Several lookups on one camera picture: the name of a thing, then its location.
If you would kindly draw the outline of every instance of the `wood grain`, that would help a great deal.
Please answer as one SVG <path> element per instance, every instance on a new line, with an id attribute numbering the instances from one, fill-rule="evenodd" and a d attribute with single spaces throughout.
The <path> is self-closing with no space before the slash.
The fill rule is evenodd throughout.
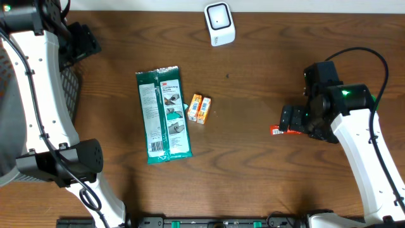
<path id="1" fill-rule="evenodd" d="M 213 48 L 202 13 L 71 12 L 103 51 L 81 62 L 84 83 L 75 127 L 96 138 L 111 187 L 136 216 L 261 217 L 318 208 L 362 215 L 340 145 L 306 136 L 271 136 L 282 106 L 304 103 L 302 71 L 341 49 L 382 53 L 390 81 L 378 114 L 405 175 L 405 15 L 234 13 L 235 42 Z M 383 67 L 361 51 L 335 59 L 346 84 L 377 94 Z M 206 125 L 189 122 L 193 157 L 146 165 L 135 72 L 179 66 L 185 101 L 212 97 Z M 0 189 L 0 227 L 54 227 L 59 217 L 89 216 L 53 183 Z"/>

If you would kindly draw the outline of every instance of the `black square outline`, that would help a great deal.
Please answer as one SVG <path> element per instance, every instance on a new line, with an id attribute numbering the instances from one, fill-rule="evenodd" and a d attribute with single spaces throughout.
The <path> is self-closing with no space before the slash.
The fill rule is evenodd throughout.
<path id="1" fill-rule="evenodd" d="M 224 5 L 224 7 L 225 7 L 225 9 L 226 9 L 226 11 L 227 11 L 227 16 L 228 16 L 229 25 L 224 26 L 224 27 L 220 27 L 220 28 L 213 28 L 213 24 L 211 23 L 211 17 L 209 16 L 208 10 L 209 10 L 211 7 L 220 6 L 220 5 Z M 213 30 L 225 29 L 225 28 L 230 27 L 230 25 L 232 24 L 232 21 L 231 21 L 230 16 L 229 16 L 228 7 L 227 7 L 227 5 L 226 5 L 225 3 L 220 3 L 220 4 L 215 4 L 215 5 L 212 5 L 212 6 L 208 6 L 206 12 L 207 12 L 207 15 L 208 15 L 209 25 L 211 26 L 211 29 L 213 29 Z"/>

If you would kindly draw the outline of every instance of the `barcode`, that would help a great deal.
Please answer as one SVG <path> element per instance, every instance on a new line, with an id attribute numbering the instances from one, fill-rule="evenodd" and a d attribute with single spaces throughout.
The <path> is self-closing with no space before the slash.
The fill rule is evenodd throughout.
<path id="1" fill-rule="evenodd" d="M 273 129 L 273 134 L 284 134 L 281 130 Z"/>
<path id="2" fill-rule="evenodd" d="M 206 108 L 207 108 L 207 103 L 202 104 L 201 111 L 205 111 Z"/>
<path id="3" fill-rule="evenodd" d="M 198 106 L 198 103 L 194 102 L 194 104 L 192 105 L 192 110 L 197 110 L 197 106 Z"/>
<path id="4" fill-rule="evenodd" d="M 152 147 L 152 152 L 161 151 L 161 150 L 163 150 L 163 142 L 162 141 L 152 142 L 151 147 Z"/>

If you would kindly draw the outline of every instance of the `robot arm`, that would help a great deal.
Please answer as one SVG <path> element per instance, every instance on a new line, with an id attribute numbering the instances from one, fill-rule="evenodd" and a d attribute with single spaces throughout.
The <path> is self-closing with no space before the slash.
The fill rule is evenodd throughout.
<path id="1" fill-rule="evenodd" d="M 365 224 L 331 214 L 308 218 L 310 227 L 364 227 L 382 224 L 387 218 L 405 220 L 392 186 L 370 139 L 370 114 L 375 102 L 364 84 L 344 85 L 333 62 L 315 63 L 304 71 L 308 96 L 306 106 L 283 107 L 280 130 L 296 130 L 329 143 L 341 143 L 358 184 L 364 208 Z M 398 189 L 405 185 L 382 137 L 378 115 L 373 128 L 382 160 Z"/>
<path id="2" fill-rule="evenodd" d="M 17 168 L 39 180 L 55 181 L 82 202 L 101 206 L 99 211 L 87 207 L 96 227 L 129 227 L 125 205 L 114 195 L 102 173 L 103 153 L 99 143 L 95 139 L 80 142 L 72 124 L 68 106 L 75 104 L 69 91 L 77 92 L 79 82 L 73 77 L 61 78 L 59 72 L 60 67 L 100 51 L 97 41 L 86 26 L 78 23 L 66 26 L 60 16 L 59 1 L 10 1 L 9 4 L 3 2 L 2 6 L 4 48 L 15 69 L 27 123 L 27 154 L 16 159 Z M 26 72 L 24 62 L 13 48 L 25 56 L 31 74 Z M 66 92 L 63 84 L 67 82 L 70 86 Z M 31 92 L 36 96 L 37 110 Z M 37 111 L 42 126 L 38 124 Z M 46 132 L 46 139 L 39 127 Z M 49 145 L 98 199 L 86 192 L 83 194 L 82 185 L 56 162 Z"/>

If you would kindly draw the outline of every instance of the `instruction picture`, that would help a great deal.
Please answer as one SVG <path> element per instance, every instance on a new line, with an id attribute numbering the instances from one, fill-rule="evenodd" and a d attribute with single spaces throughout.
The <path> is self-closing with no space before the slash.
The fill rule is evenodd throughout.
<path id="1" fill-rule="evenodd" d="M 179 94 L 165 94 L 165 105 L 179 105 L 180 104 L 180 95 Z"/>
<path id="2" fill-rule="evenodd" d="M 166 108 L 167 121 L 183 118 L 183 111 L 179 107 Z"/>
<path id="3" fill-rule="evenodd" d="M 169 126 L 169 135 L 181 133 L 184 130 L 184 122 L 178 121 Z"/>

